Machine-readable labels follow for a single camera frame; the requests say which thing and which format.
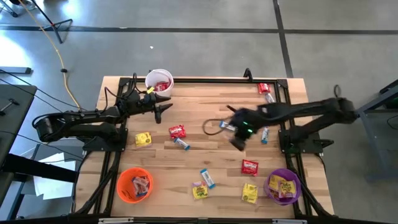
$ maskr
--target white bucket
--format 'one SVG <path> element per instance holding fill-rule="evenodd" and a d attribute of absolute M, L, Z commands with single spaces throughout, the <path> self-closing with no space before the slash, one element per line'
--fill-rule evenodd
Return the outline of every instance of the white bucket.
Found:
<path fill-rule="evenodd" d="M 174 86 L 174 80 L 172 74 L 164 69 L 155 69 L 148 73 L 145 78 L 145 86 L 155 86 L 158 82 L 168 82 L 169 87 L 163 91 L 154 91 L 159 96 L 170 96 L 172 94 L 172 88 Z"/>

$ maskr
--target orange bowl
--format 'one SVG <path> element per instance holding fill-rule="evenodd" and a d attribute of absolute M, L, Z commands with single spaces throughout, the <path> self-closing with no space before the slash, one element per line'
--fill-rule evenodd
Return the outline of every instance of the orange bowl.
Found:
<path fill-rule="evenodd" d="M 132 179 L 134 177 L 142 177 L 147 176 L 149 180 L 149 189 L 148 193 L 145 196 L 137 197 L 136 196 L 136 188 L 132 183 Z M 127 203 L 138 203 L 149 196 L 152 192 L 152 188 L 154 186 L 154 179 L 152 175 L 143 168 L 133 167 L 128 170 L 125 170 L 121 173 L 118 183 L 116 185 L 116 191 L 118 192 L 119 197 Z"/>

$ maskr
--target purple bowl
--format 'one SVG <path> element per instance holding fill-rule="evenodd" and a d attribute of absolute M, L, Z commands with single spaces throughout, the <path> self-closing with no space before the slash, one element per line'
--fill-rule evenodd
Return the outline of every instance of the purple bowl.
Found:
<path fill-rule="evenodd" d="M 278 175 L 279 177 L 283 177 L 285 180 L 294 180 L 296 182 L 296 197 L 293 198 L 280 198 L 279 200 L 275 199 L 274 196 L 271 195 L 271 192 L 269 191 L 269 178 L 271 177 L 271 175 Z M 279 205 L 290 205 L 294 202 L 296 202 L 300 195 L 301 195 L 301 185 L 300 185 L 300 179 L 297 177 L 297 175 L 295 175 L 292 171 L 285 169 L 285 168 L 281 168 L 281 169 L 276 169 L 274 171 L 271 172 L 271 174 L 269 174 L 267 180 L 264 182 L 264 192 L 266 193 L 266 195 L 273 199 L 275 203 L 279 204 Z"/>

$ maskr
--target white paper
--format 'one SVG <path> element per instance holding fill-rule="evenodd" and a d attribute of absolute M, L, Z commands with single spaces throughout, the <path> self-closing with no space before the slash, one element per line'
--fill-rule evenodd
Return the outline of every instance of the white paper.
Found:
<path fill-rule="evenodd" d="M 64 159 L 65 158 L 63 156 L 63 152 L 61 152 L 61 153 L 54 154 L 50 157 L 47 157 L 45 159 L 41 159 L 41 160 L 39 160 L 39 162 L 53 162 L 53 161 L 61 161 Z M 44 193 L 44 192 L 40 191 L 40 186 L 43 184 L 43 181 L 44 181 L 43 179 L 45 179 L 45 178 L 33 176 L 36 196 L 42 195 Z"/>
<path fill-rule="evenodd" d="M 68 170 L 75 170 L 76 161 L 63 162 L 63 164 L 57 164 L 57 166 Z M 49 185 L 46 189 L 41 189 L 45 190 L 43 200 L 72 196 L 73 183 L 60 180 L 49 180 L 51 181 L 50 184 L 53 186 Z"/>
<path fill-rule="evenodd" d="M 40 162 L 51 162 L 50 165 L 75 170 L 76 161 L 64 162 L 63 153 L 52 155 L 40 160 Z M 43 194 L 43 199 L 53 199 L 72 196 L 73 183 L 60 180 L 52 180 L 42 177 L 34 177 L 36 196 Z"/>

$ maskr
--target candy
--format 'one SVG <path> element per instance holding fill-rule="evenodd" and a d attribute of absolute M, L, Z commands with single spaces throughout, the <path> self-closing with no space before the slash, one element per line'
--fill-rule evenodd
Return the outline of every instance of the candy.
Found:
<path fill-rule="evenodd" d="M 278 191 L 269 189 L 269 193 L 271 193 L 271 195 L 272 195 L 276 200 L 279 200 L 279 192 L 278 192 Z"/>
<path fill-rule="evenodd" d="M 132 179 L 134 183 L 141 184 L 143 186 L 147 186 L 149 181 L 140 177 L 135 177 Z"/>
<path fill-rule="evenodd" d="M 209 186 L 210 189 L 212 189 L 213 187 L 216 187 L 216 184 L 214 183 L 214 181 L 211 179 L 209 172 L 207 171 L 207 169 L 203 169 L 200 171 L 200 174 L 202 175 L 202 177 L 204 178 L 204 180 L 206 181 L 207 186 Z"/>
<path fill-rule="evenodd" d="M 135 193 L 136 193 L 137 197 L 144 196 L 144 195 L 146 195 L 148 193 L 148 189 L 146 187 L 144 187 L 141 184 L 137 184 L 136 182 L 134 182 L 134 178 L 132 179 L 132 183 L 134 184 Z"/>
<path fill-rule="evenodd" d="M 268 84 L 266 83 L 258 83 L 257 87 L 259 89 L 259 93 L 263 94 L 263 93 L 270 93 L 271 92 L 271 88 Z"/>
<path fill-rule="evenodd" d="M 263 144 L 268 143 L 268 134 L 269 134 L 269 128 L 265 127 L 264 130 L 262 131 L 261 143 L 263 143 Z"/>
<path fill-rule="evenodd" d="M 266 93 L 266 100 L 268 103 L 275 103 L 275 100 L 270 93 Z"/>
<path fill-rule="evenodd" d="M 207 186 L 204 183 L 204 181 L 200 182 L 195 182 L 192 184 L 192 192 L 193 192 L 193 197 L 195 199 L 202 199 L 202 198 L 207 198 L 208 192 L 207 192 Z"/>
<path fill-rule="evenodd" d="M 169 87 L 169 83 L 168 82 L 158 82 L 155 85 L 155 91 L 164 91 Z"/>
<path fill-rule="evenodd" d="M 276 192 L 279 191 L 279 182 L 281 180 L 286 181 L 283 177 L 279 177 L 278 175 L 271 175 L 269 177 L 268 187 Z"/>
<path fill-rule="evenodd" d="M 139 133 L 136 135 L 136 146 L 144 147 L 152 144 L 152 138 L 149 132 Z"/>
<path fill-rule="evenodd" d="M 177 143 L 178 145 L 182 146 L 185 150 L 188 150 L 191 146 L 188 145 L 185 141 L 181 140 L 180 138 L 174 139 L 174 143 Z"/>
<path fill-rule="evenodd" d="M 296 182 L 280 180 L 279 181 L 279 198 L 296 197 Z"/>
<path fill-rule="evenodd" d="M 259 170 L 259 163 L 243 159 L 242 160 L 242 174 L 251 174 L 257 176 Z"/>
<path fill-rule="evenodd" d="M 169 128 L 170 137 L 175 138 L 185 138 L 187 134 L 185 133 L 184 125 L 177 125 Z"/>
<path fill-rule="evenodd" d="M 230 131 L 235 131 L 235 127 L 232 125 L 229 125 L 227 122 L 224 121 L 220 121 L 220 128 L 225 128 L 228 129 Z"/>
<path fill-rule="evenodd" d="M 258 188 L 252 184 L 244 184 L 242 191 L 242 200 L 249 203 L 256 203 Z"/>

